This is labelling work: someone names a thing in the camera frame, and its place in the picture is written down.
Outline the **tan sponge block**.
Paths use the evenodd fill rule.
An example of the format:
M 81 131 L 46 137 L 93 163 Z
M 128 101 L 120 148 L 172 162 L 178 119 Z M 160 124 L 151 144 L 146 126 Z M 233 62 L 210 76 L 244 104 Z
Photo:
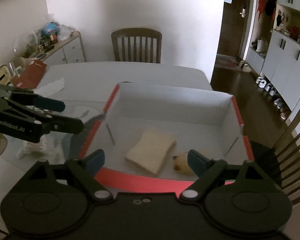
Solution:
M 169 134 L 149 129 L 142 133 L 141 139 L 132 147 L 125 158 L 152 175 L 158 175 L 176 140 Z

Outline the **red cardboard box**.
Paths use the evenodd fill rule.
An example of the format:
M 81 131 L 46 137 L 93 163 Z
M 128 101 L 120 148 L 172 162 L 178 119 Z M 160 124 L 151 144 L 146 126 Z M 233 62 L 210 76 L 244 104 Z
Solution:
M 195 180 L 174 170 L 173 157 L 197 150 L 205 157 L 241 164 L 253 159 L 243 119 L 231 94 L 184 87 L 117 84 L 96 121 L 79 156 L 95 150 L 105 153 L 104 166 L 95 178 L 102 185 L 132 192 L 180 194 Z M 127 158 L 146 133 L 168 138 L 173 146 L 156 174 Z

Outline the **red paper bag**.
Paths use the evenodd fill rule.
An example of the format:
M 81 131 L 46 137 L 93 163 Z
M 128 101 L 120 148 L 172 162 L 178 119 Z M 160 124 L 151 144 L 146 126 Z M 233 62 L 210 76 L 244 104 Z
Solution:
M 14 77 L 11 83 L 17 88 L 36 89 L 43 78 L 47 64 L 41 60 L 34 60 L 25 67 L 25 70 L 18 77 Z

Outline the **white paper sheet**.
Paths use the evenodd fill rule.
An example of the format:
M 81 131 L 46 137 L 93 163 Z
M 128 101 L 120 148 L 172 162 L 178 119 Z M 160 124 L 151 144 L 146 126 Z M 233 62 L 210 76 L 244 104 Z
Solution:
M 54 82 L 51 82 L 45 86 L 42 86 L 40 88 L 34 89 L 34 93 L 43 96 L 43 97 L 49 97 L 53 94 L 56 94 L 57 92 L 61 91 L 65 87 L 65 80 L 62 77 L 59 80 L 56 80 Z

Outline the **yellow tissue box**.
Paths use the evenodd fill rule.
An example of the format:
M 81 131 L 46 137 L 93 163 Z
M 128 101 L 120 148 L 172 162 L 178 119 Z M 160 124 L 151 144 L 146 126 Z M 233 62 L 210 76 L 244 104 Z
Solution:
M 0 85 L 9 85 L 11 83 L 11 73 L 9 68 L 4 64 L 0 66 Z

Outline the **white sideboard cabinet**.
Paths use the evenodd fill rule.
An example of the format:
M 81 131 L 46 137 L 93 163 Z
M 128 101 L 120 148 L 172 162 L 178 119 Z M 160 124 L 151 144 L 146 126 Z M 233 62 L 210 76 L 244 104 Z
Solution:
M 54 44 L 54 48 L 45 53 L 40 60 L 47 64 L 48 67 L 86 62 L 81 33 L 74 31 L 68 39 Z

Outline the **blue globe toy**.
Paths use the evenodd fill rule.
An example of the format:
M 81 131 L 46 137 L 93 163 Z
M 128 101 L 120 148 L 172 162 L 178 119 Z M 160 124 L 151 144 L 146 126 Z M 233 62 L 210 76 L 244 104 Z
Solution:
M 42 29 L 42 33 L 46 36 L 57 35 L 58 26 L 54 22 L 50 22 Z

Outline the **right wooden chair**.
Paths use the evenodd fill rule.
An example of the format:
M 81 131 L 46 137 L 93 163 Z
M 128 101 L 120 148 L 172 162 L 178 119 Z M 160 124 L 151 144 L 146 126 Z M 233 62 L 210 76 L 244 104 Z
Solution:
M 272 147 L 251 141 L 255 163 L 300 205 L 300 109 Z

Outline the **wooden chair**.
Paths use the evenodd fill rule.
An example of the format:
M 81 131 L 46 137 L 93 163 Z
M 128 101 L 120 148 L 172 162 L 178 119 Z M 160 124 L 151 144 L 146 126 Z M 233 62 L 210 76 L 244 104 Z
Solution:
M 300 109 L 272 147 L 251 141 L 255 163 L 300 205 Z
M 161 63 L 162 34 L 149 28 L 125 28 L 111 34 L 115 61 Z

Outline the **door mat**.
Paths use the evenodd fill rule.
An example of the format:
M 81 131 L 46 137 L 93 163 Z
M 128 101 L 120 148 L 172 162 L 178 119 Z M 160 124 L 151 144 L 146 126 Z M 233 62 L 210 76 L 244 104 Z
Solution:
M 241 59 L 227 55 L 217 54 L 215 68 L 224 68 L 242 72 Z

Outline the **far wooden chair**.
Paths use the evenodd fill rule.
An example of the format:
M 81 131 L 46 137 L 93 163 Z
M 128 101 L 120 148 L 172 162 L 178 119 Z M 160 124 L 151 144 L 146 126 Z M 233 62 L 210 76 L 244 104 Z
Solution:
M 162 34 L 149 28 L 125 28 L 111 34 L 115 61 L 161 63 Z

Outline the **dark entrance door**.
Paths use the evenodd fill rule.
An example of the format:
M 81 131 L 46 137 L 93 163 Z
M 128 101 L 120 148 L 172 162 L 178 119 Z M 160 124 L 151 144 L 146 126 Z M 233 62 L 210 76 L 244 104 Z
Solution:
M 237 57 L 245 30 L 248 0 L 224 0 L 217 54 Z

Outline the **white wall cabinet unit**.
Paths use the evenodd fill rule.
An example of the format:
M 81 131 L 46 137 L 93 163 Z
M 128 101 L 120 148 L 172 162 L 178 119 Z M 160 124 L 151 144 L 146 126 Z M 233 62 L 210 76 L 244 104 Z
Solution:
M 300 0 L 256 0 L 246 61 L 290 109 L 300 100 Z

